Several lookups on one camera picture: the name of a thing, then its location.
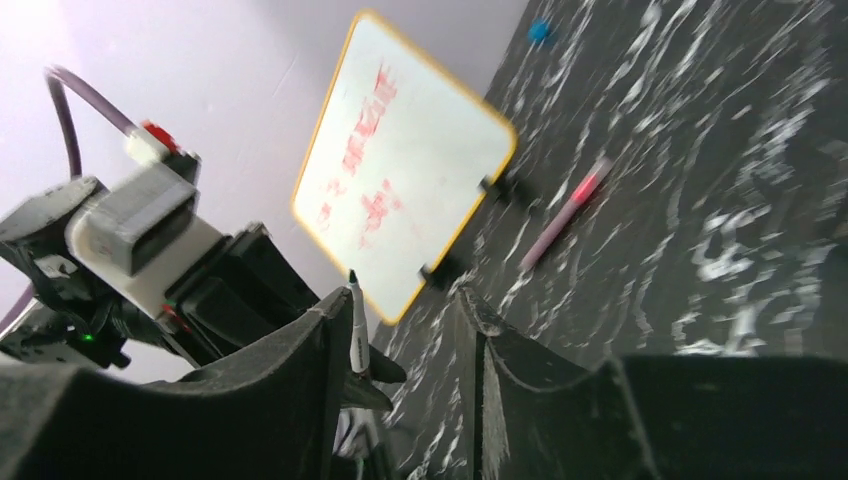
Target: cable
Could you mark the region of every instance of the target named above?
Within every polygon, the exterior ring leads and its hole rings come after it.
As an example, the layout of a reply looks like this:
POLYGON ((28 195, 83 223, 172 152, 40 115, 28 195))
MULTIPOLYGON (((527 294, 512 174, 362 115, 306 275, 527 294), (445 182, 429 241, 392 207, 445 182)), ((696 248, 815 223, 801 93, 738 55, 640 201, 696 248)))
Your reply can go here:
MULTIPOLYGON (((73 117, 71 116, 71 107, 68 104, 68 97, 65 95, 65 87, 71 89, 71 91, 94 107, 109 123, 125 135, 138 128, 123 112, 112 105, 109 100, 106 100, 106 97, 70 70, 60 66, 53 66, 45 70, 44 76, 47 79, 50 98, 53 99, 53 107, 56 109, 56 115, 59 117, 59 125, 62 127, 65 150, 68 152, 68 170, 72 179, 82 175, 82 156, 79 150, 79 141, 77 139, 76 129, 74 128, 73 117)), ((9 312, 3 316, 3 320, 0 321, 0 327, 5 328, 4 326, 7 323, 14 322, 29 304, 30 300, 32 300, 32 296, 33 287, 30 284, 18 300, 15 301, 9 312)))

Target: black table surface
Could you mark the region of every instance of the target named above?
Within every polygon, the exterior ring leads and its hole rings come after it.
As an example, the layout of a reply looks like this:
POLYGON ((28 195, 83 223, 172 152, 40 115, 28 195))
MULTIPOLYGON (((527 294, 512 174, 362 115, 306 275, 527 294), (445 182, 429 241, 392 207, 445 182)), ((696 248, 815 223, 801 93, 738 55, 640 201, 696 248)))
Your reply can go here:
MULTIPOLYGON (((531 0, 487 95, 519 132, 522 200, 475 213, 452 251, 465 280, 587 368, 627 352, 848 358, 848 248, 827 231, 848 189, 831 142, 848 139, 847 33, 836 1, 531 0), (527 40, 539 18, 547 45, 527 40), (522 274, 600 156, 604 186, 522 274)), ((462 479, 446 299, 425 291, 375 345, 409 372, 386 389, 399 460, 462 479)))

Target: yellow border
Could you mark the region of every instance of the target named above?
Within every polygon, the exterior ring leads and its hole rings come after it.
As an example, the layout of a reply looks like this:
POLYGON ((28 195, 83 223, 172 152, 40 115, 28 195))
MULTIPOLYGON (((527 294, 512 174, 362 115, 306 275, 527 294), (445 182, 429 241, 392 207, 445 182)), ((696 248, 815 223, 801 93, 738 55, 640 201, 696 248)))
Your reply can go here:
MULTIPOLYGON (((494 175, 492 176, 493 179, 497 179, 501 176, 503 171, 506 169, 507 165, 509 165, 509 161, 512 160, 512 157, 515 155, 515 149, 518 146, 518 134, 515 132, 515 128, 512 126, 511 123, 509 123, 509 120, 507 120, 500 112, 498 112, 497 110, 494 109, 494 107, 492 107, 491 105, 486 103, 485 100, 483 100, 474 91, 472 91, 467 86, 462 84, 462 82, 460 82, 456 77, 451 75, 450 72, 448 72, 442 65, 440 65, 438 62, 436 62, 429 54, 427 54, 427 52, 425 52, 420 47, 418 47, 417 45, 412 43, 409 40, 409 38, 407 38, 403 33, 399 32, 392 25, 390 25, 389 22, 386 19, 384 19, 383 17, 381 17, 376 11, 374 11, 373 9, 361 10, 354 17, 353 23, 350 26, 350 30, 347 33, 347 38, 345 39, 344 47, 342 47, 342 54, 341 54, 341 56, 339 56, 339 62, 336 64, 336 71, 333 73, 333 81, 330 84, 330 88, 327 90, 327 96, 324 98, 324 105, 321 107, 321 115, 318 117, 318 123, 317 123, 317 125, 315 125, 315 130, 312 132, 312 139, 309 141, 309 149, 306 151, 306 156, 303 159, 303 164, 300 166, 300 172, 297 175, 297 183, 295 183, 294 193, 292 193, 291 202, 290 202, 292 215, 294 215, 295 220, 297 220, 297 222, 300 223, 300 225, 304 228, 304 230, 306 230, 306 233, 308 233, 309 236, 312 237, 312 239, 315 241, 316 244, 318 244, 318 246, 321 248, 321 250, 323 250, 324 253, 327 254, 327 256, 330 258, 330 260, 333 262, 333 264, 336 265, 336 268, 338 268, 339 271, 341 271, 344 274, 347 273, 348 269, 345 268, 344 265, 342 265, 341 262, 335 257, 335 255, 333 255, 333 253, 330 252, 329 249, 327 249, 324 246, 324 244, 321 242, 321 238, 309 227, 309 224, 305 220, 301 219, 298 216, 298 214, 297 214, 297 212, 295 211, 295 208, 294 208, 294 203, 295 203, 295 198, 297 197, 297 192, 300 189, 300 182, 301 182, 301 180, 303 180, 303 173, 306 171, 306 164, 309 161, 310 155, 312 155, 312 148, 315 146, 315 139, 318 137, 318 131, 321 128, 321 123, 324 121, 324 115, 327 113, 327 104, 330 103, 330 97, 333 95, 333 90, 335 90, 335 88, 336 88, 336 80, 338 80, 338 78, 339 78, 339 71, 341 70, 342 64, 344 63, 344 58, 345 58, 345 55, 347 54, 347 49, 350 46, 350 40, 353 37, 353 32, 354 32, 354 30, 356 30, 356 26, 359 24, 359 22, 366 19, 366 18, 370 18, 370 19, 374 20, 376 23, 378 23, 380 26, 382 26, 386 30, 386 33, 395 37, 395 39, 397 39, 400 43, 404 44, 414 54, 417 54, 418 58, 422 62, 430 65, 433 68, 435 68, 439 73, 442 74, 442 76, 448 82, 452 83, 454 87, 456 87, 460 92, 462 92, 462 94, 465 95, 466 98, 468 98, 473 103, 476 103, 480 107, 482 107, 483 110, 486 111, 492 117, 492 119, 494 119, 496 122, 500 123, 504 127, 504 129, 506 129, 509 132, 510 136, 512 137, 512 147, 510 147, 510 151, 507 154, 506 158, 504 158, 504 161, 495 170, 494 175)), ((451 239, 448 242, 448 244, 444 247, 444 249, 442 249, 441 253, 439 253, 439 256, 438 256, 438 258, 436 258, 436 261, 433 264, 432 268, 435 268, 436 266, 438 266, 442 262, 442 260, 445 258, 445 256, 448 254, 448 251, 453 246, 453 244, 456 242, 456 239, 457 239, 457 237, 459 237, 459 234, 462 233, 462 231, 465 229, 465 225, 468 223, 469 220, 471 220, 471 216, 474 214, 474 212, 477 211, 477 208, 480 206, 480 203, 483 201, 484 197, 485 197, 485 194, 483 194, 483 193, 481 193, 477 197, 477 200, 474 202, 474 205, 471 207, 471 209, 468 210, 468 213, 465 215, 465 218, 463 218, 462 222, 459 224, 459 227, 456 229, 456 231, 453 233, 453 235, 451 235, 451 239)), ((386 324, 386 325, 394 326, 394 325, 397 325, 398 322, 400 322, 400 319, 403 318, 404 315, 406 315, 406 312, 412 306, 412 302, 414 302, 415 299, 418 298, 418 295, 421 293, 422 288, 424 288, 424 282, 423 281, 419 283, 418 289, 415 290, 415 293, 406 302, 406 305, 403 306, 403 309, 401 310, 400 315, 398 315, 397 318, 392 318, 392 319, 389 319, 380 310, 380 307, 368 297, 367 288, 363 289, 363 290, 364 290, 366 300, 371 305, 371 307, 374 308, 374 310, 377 311, 377 314, 380 315, 380 318, 383 321, 383 323, 386 324)))

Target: marker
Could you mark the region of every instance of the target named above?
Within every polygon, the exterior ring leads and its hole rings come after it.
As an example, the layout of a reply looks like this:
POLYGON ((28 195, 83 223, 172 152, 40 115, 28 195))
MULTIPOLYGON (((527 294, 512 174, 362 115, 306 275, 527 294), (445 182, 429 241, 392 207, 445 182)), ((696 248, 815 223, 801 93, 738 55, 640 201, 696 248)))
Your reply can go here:
POLYGON ((365 319, 365 297, 356 279, 356 273, 348 274, 348 288, 353 293, 353 332, 350 337, 350 367, 357 375, 368 375, 371 358, 368 356, 368 322, 365 319))
POLYGON ((598 185, 606 178, 609 174, 610 169, 612 169, 612 162, 606 158, 601 157, 595 165, 592 167, 592 170, 583 178, 583 181, 580 182, 580 185, 577 186, 577 189, 574 190, 574 193, 571 194, 571 198, 565 202, 562 209, 557 213, 556 217, 551 220, 551 223, 545 227, 545 230, 539 235, 536 243, 530 247, 530 250, 527 251, 527 255, 521 259, 521 263, 519 267, 521 270, 530 270, 536 263, 542 258, 542 255, 550 248, 551 244, 554 243, 554 240, 562 233, 565 226, 569 221, 574 217, 574 214, 577 210, 586 203, 586 200, 592 196, 592 193, 597 190, 598 185))

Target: red writing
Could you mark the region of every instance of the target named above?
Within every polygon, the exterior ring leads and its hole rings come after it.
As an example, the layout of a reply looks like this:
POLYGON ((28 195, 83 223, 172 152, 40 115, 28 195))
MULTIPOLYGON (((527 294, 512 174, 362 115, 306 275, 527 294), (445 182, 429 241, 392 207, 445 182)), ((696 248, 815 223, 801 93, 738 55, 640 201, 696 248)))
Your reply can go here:
POLYGON ((401 202, 400 197, 392 189, 392 184, 388 179, 384 179, 380 187, 381 190, 372 197, 363 195, 360 199, 367 214, 365 218, 365 232, 359 240, 360 249, 371 247, 371 244, 366 238, 367 233, 379 230, 383 226, 383 220, 392 210, 403 209, 403 202, 401 202))
POLYGON ((330 228, 330 214, 333 213, 333 207, 329 203, 324 202, 321 205, 321 210, 318 212, 318 227, 321 231, 327 231, 330 228))
POLYGON ((366 97, 359 120, 347 140, 342 169, 350 176, 356 175, 359 166, 365 158, 365 145, 377 133, 380 120, 386 114, 389 103, 397 96, 397 86, 391 71, 385 65, 380 65, 374 91, 366 97))
POLYGON ((342 185, 341 180, 334 178, 327 182, 327 186, 324 187, 324 191, 332 194, 334 197, 340 197, 347 192, 347 188, 342 185))

